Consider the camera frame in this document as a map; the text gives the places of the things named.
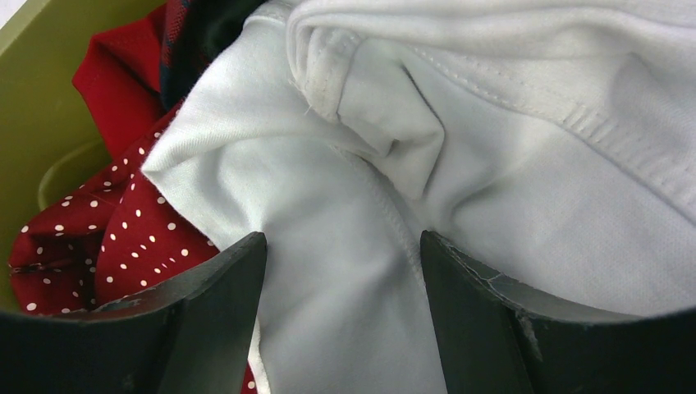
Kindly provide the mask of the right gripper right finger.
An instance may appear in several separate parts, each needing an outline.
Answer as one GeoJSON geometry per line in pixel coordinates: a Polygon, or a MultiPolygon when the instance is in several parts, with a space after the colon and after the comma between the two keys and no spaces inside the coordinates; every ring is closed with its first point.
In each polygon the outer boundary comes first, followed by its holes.
{"type": "Polygon", "coordinates": [[[618,314],[540,291],[420,237],[450,393],[692,393],[695,312],[618,314]]]}

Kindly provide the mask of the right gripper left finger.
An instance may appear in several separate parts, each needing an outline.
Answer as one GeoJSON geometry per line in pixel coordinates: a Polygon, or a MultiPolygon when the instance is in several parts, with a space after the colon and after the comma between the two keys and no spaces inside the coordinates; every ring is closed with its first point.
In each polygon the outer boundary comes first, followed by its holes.
{"type": "Polygon", "coordinates": [[[1,315],[4,393],[238,393],[267,260],[250,233],[90,312],[1,315]]]}

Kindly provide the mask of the red polka dot garment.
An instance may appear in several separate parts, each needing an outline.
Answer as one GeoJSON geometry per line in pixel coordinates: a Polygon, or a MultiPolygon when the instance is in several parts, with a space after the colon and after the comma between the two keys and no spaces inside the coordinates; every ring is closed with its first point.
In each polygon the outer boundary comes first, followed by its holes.
{"type": "MultiPolygon", "coordinates": [[[[127,190],[121,207],[112,213],[103,233],[94,286],[104,294],[104,299],[91,309],[72,312],[90,312],[132,296],[229,248],[216,246],[177,214],[141,173],[141,164],[140,179],[127,190]]],[[[257,383],[246,365],[244,385],[238,393],[256,390],[257,383]]]]}

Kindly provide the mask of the white garment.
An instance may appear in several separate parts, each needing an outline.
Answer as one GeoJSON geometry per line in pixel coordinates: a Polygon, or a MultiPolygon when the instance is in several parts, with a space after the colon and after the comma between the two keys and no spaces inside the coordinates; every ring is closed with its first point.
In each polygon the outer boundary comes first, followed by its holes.
{"type": "Polygon", "coordinates": [[[555,296],[695,304],[692,1],[271,1],[144,175],[269,243],[264,393],[446,390],[417,240],[555,296]]]}

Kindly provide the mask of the red pleated skirt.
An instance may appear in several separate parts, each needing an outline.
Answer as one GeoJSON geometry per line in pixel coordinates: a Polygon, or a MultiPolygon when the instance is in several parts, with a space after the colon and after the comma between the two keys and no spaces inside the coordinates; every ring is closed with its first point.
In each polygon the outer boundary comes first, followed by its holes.
{"type": "Polygon", "coordinates": [[[164,114],[159,62],[165,11],[162,5],[143,19],[94,35],[72,78],[112,157],[164,114]]]}

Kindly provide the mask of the red plaid shirt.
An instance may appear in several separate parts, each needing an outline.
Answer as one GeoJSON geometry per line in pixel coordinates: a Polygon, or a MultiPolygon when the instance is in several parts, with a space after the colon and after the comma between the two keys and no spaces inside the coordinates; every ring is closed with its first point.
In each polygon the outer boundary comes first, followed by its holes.
{"type": "Polygon", "coordinates": [[[262,0],[169,0],[165,4],[159,81],[163,107],[175,107],[204,70],[239,36],[262,0]]]}

